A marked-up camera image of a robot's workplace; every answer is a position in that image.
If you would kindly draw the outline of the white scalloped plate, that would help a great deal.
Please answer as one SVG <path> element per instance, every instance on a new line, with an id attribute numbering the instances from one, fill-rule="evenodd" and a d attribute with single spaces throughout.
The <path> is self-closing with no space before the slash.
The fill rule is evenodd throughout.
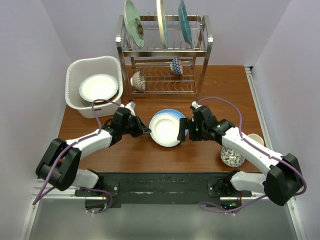
<path id="1" fill-rule="evenodd" d="M 79 94 L 83 100 L 111 99 L 118 91 L 119 83 L 109 74 L 95 74 L 87 77 L 79 86 Z"/>

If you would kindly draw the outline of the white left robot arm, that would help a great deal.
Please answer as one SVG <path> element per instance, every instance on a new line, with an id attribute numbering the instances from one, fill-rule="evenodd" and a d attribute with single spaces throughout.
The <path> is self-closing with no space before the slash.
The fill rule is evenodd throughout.
<path id="1" fill-rule="evenodd" d="M 85 188 L 92 196 L 104 190 L 101 177 L 92 170 L 79 168 L 88 155 L 118 143 L 123 135 L 136 138 L 152 131 L 129 107 L 119 107 L 112 119 L 94 132 L 72 140 L 54 139 L 36 168 L 36 175 L 60 191 L 69 187 Z"/>

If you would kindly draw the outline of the yellow black ornate plate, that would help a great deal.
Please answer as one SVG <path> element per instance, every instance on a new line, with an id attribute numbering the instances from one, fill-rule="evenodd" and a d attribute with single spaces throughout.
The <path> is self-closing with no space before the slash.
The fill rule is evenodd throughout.
<path id="1" fill-rule="evenodd" d="M 102 96 L 99 96 L 99 97 L 88 97 L 86 95 L 84 95 L 83 93 L 80 94 L 80 98 L 81 98 L 81 102 L 82 104 L 85 106 L 85 107 L 90 107 L 92 105 L 92 102 L 93 100 L 97 100 L 94 105 L 102 105 L 102 104 L 106 104 L 107 103 L 107 100 L 110 100 L 110 101 L 113 101 L 116 99 L 116 97 L 118 96 L 118 91 L 110 96 L 110 97 L 102 97 Z"/>

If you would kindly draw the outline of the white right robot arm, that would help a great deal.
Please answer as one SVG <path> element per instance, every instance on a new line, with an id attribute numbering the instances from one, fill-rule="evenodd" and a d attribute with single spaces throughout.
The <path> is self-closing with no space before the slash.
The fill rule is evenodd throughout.
<path id="1" fill-rule="evenodd" d="M 260 170 L 260 173 L 233 170 L 213 184 L 214 191 L 230 197 L 240 191 L 262 193 L 279 206 L 306 191 L 307 184 L 299 161 L 293 154 L 283 155 L 258 144 L 232 122 L 217 120 L 208 106 L 195 103 L 191 110 L 191 118 L 179 120 L 178 141 L 185 141 L 188 133 L 191 141 L 217 142 L 235 151 Z"/>

